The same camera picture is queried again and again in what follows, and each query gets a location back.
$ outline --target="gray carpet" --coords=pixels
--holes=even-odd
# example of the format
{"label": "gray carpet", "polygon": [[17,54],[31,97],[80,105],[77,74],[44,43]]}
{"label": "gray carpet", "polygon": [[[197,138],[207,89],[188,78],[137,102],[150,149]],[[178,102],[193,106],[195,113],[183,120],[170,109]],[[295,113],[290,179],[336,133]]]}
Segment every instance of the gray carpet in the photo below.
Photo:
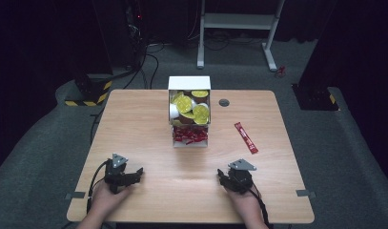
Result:
{"label": "gray carpet", "polygon": [[[293,228],[388,228],[388,180],[340,90],[329,89],[340,111],[302,111],[297,105],[291,85],[300,79],[316,42],[274,42],[276,63],[286,67],[286,76],[275,78],[259,43],[245,41],[231,42],[221,51],[206,49],[203,70],[196,68],[196,49],[166,45],[157,52],[161,45],[149,47],[159,61],[153,88],[167,89],[170,75],[209,75],[213,89],[273,91],[305,186],[317,195],[311,199],[316,220]],[[206,44],[214,49],[223,45]],[[155,61],[148,56],[143,67],[148,82],[154,69]],[[115,79],[111,90],[123,88],[131,78]],[[71,85],[57,89],[57,107],[30,128],[0,168],[0,228],[60,228],[68,222],[70,201],[65,195],[74,191],[90,149],[90,115],[102,109],[66,106]],[[128,89],[142,88],[138,74]]]}

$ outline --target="wooden table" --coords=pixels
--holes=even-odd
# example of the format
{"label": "wooden table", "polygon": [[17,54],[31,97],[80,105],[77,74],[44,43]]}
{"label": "wooden table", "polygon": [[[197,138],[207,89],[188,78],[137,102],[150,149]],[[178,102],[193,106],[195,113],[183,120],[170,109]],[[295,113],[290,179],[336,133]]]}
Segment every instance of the wooden table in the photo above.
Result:
{"label": "wooden table", "polygon": [[[228,107],[218,104],[222,98],[230,101]],[[75,191],[88,193],[94,172],[112,153],[129,159],[126,173],[143,167],[144,174],[108,221],[239,223],[217,169],[227,175],[228,163],[240,158],[257,168],[251,174],[271,223],[314,220],[308,197],[296,194],[305,187],[274,93],[212,90],[206,148],[173,147],[168,104],[167,90],[111,92]],[[257,154],[250,153],[236,122]],[[70,221],[85,217],[86,202],[87,197],[71,200]]]}

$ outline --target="white box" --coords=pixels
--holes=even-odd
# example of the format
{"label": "white box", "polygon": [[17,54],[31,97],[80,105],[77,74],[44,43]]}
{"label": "white box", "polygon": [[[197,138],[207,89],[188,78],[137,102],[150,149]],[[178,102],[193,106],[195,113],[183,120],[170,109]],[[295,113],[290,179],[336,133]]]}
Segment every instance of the white box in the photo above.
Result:
{"label": "white box", "polygon": [[[172,139],[174,147],[207,147],[208,132],[211,124],[211,79],[209,76],[190,75],[190,76],[170,76],[169,78],[169,123],[172,126]],[[204,91],[207,92],[206,97],[192,95],[192,92]],[[181,106],[177,106],[175,102],[177,97],[184,96],[188,101],[188,96],[191,101],[191,108],[182,110]],[[207,121],[197,118],[194,115],[194,107],[200,105],[206,107],[209,111]]]}

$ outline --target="red packet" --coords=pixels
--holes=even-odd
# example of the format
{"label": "red packet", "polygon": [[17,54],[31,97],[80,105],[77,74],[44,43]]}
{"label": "red packet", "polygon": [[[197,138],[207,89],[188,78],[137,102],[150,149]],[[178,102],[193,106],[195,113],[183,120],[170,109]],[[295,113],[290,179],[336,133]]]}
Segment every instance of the red packet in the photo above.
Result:
{"label": "red packet", "polygon": [[250,137],[247,135],[247,133],[244,131],[244,128],[241,126],[241,123],[237,122],[235,124],[235,127],[237,128],[238,132],[243,137],[244,142],[247,144],[247,147],[250,150],[251,154],[257,153],[258,149],[254,145],[254,143],[250,140]]}

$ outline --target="hand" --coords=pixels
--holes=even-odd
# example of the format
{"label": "hand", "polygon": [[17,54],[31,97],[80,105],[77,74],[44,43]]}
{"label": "hand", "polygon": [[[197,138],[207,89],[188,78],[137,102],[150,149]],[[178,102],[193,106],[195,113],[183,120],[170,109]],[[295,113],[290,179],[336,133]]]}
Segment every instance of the hand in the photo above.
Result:
{"label": "hand", "polygon": [[133,187],[128,186],[118,194],[113,194],[109,184],[104,180],[99,181],[92,192],[92,207],[90,212],[78,224],[77,229],[101,228],[101,224],[105,218],[119,206],[132,190]]}
{"label": "hand", "polygon": [[[268,229],[267,225],[264,223],[264,218],[262,217],[262,211],[259,207],[258,200],[252,193],[246,192],[241,195],[240,193],[233,192],[227,188],[225,188],[225,190],[229,195],[229,198],[232,200],[235,210],[244,220],[247,229]],[[257,190],[254,185],[251,190],[257,194]]]}

